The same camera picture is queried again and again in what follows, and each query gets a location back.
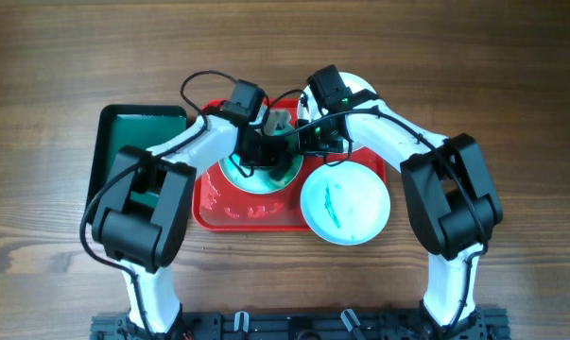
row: green residue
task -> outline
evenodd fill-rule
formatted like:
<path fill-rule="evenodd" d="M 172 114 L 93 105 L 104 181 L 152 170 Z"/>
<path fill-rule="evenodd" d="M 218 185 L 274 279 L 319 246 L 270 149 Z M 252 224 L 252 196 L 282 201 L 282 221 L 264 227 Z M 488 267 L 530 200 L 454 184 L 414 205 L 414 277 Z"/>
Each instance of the green residue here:
<path fill-rule="evenodd" d="M 326 197 L 324 198 L 324 208 L 331 216 L 333 223 L 337 226 L 338 229 L 341 229 L 341 225 L 339 224 L 339 219 L 335 215 L 335 210 L 333 209 L 333 202 L 331 202 L 331 190 L 329 189 L 329 184 L 326 185 Z"/>

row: wooden surface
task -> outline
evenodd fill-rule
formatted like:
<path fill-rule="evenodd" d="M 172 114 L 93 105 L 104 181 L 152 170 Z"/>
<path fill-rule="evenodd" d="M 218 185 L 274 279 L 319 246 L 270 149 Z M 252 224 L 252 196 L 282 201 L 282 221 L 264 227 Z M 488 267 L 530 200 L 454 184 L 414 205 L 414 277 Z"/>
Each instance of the wooden surface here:
<path fill-rule="evenodd" d="M 570 1 L 2 0 L 0 339 L 83 339 L 91 316 L 129 307 L 121 274 L 78 243 L 104 106 L 183 105 L 203 69 L 274 96 L 330 63 L 418 125 L 477 138 L 505 218 L 475 299 L 508 308 L 514 338 L 570 338 Z M 229 90 L 208 76 L 189 93 Z M 364 246 L 191 222 L 174 264 L 185 310 L 417 306 L 427 256 L 389 178 L 388 225 Z"/>

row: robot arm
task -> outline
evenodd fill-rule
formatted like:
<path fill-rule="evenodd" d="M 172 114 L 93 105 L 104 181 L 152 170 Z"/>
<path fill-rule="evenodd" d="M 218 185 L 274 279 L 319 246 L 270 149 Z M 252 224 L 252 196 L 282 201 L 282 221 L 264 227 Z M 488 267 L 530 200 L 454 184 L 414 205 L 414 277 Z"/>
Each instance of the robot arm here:
<path fill-rule="evenodd" d="M 502 210 L 482 155 L 471 137 L 460 135 L 448 139 L 415 126 L 391 111 L 381 98 L 370 93 L 367 97 L 366 91 L 349 91 L 345 86 L 347 84 L 338 77 L 335 66 L 316 72 L 308 83 L 318 107 L 328 110 L 327 115 L 371 108 L 396 118 L 435 146 L 437 152 L 457 169 L 490 239 L 493 226 L 502 219 Z M 273 166 L 279 162 L 278 157 L 273 155 L 285 152 L 286 142 L 280 143 L 278 139 L 266 141 L 250 125 L 258 119 L 264 96 L 263 91 L 255 85 L 240 80 L 233 97 L 223 109 L 209 108 L 204 112 L 204 117 L 197 119 L 193 126 L 169 142 L 147 151 L 125 149 L 115 159 L 110 178 L 148 153 L 160 154 L 206 127 L 197 139 L 175 153 L 164 156 L 162 162 L 148 171 L 150 184 L 146 181 L 142 190 L 154 188 L 160 193 L 154 210 L 130 201 L 130 192 L 140 190 L 139 183 L 131 175 L 119 181 L 102 197 L 99 213 L 95 215 L 94 239 L 104 245 L 109 257 L 138 275 L 141 300 L 152 332 L 169 331 L 181 312 L 173 288 L 170 264 L 183 241 L 185 228 L 181 226 L 185 226 L 188 217 L 194 180 L 234 152 L 241 156 L 241 164 L 250 166 Z M 401 172 L 411 227 L 420 243 L 429 251 L 429 283 L 423 297 L 423 308 L 436 332 L 441 335 L 455 319 L 466 289 L 466 305 L 458 317 L 461 320 L 458 328 L 461 330 L 470 322 L 469 316 L 475 309 L 473 287 L 478 261 L 475 253 L 484 246 L 458 192 L 443 191 L 440 182 L 446 174 L 439 166 L 435 151 L 419 143 L 399 124 L 376 114 L 345 114 L 332 119 L 335 123 L 324 121 L 328 124 L 322 127 L 323 131 L 339 133 L 345 139 L 365 145 Z M 153 187 L 156 179 L 164 180 Z M 466 265 L 470 257 L 471 266 Z M 127 275 L 126 282 L 131 301 L 130 320 L 143 328 L 135 291 Z M 454 335 L 449 331 L 447 336 Z"/>

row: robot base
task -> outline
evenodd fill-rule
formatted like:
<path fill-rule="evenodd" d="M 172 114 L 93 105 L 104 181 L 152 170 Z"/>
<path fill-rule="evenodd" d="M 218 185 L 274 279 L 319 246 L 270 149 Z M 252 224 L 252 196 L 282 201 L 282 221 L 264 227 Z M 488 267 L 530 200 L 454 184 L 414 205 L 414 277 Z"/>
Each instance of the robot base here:
<path fill-rule="evenodd" d="M 156 340 L 414 340 L 436 339 L 421 309 L 357 313 L 360 326 L 348 331 L 340 314 L 182 313 L 168 334 Z M 476 307 L 475 323 L 452 339 L 509 340 L 510 327 L 503 309 Z M 90 340 L 147 340 L 147 334 L 127 314 L 92 318 Z"/>

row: black mounting bracket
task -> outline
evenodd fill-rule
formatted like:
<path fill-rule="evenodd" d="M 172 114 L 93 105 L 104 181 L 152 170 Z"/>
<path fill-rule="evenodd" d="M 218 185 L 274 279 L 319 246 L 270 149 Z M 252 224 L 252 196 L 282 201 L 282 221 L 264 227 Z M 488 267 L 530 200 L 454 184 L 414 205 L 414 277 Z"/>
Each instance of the black mounting bracket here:
<path fill-rule="evenodd" d="M 150 156 L 137 147 L 121 148 L 108 179 Z M 149 273 L 170 265 L 186 232 L 196 176 L 196 168 L 167 161 L 124 176 L 99 201 L 92 226 L 94 240 L 111 259 L 140 264 Z M 155 208 L 131 199 L 133 192 L 158 195 Z"/>
<path fill-rule="evenodd" d="M 487 240 L 479 239 L 460 191 L 444 192 L 441 182 L 447 175 L 433 152 L 411 156 L 400 169 L 410 226 L 417 239 L 427 251 L 450 261 L 461 250 L 491 239 L 493 227 L 503 219 L 503 207 L 474 138 L 461 134 L 446 140 L 438 150 L 470 196 Z"/>

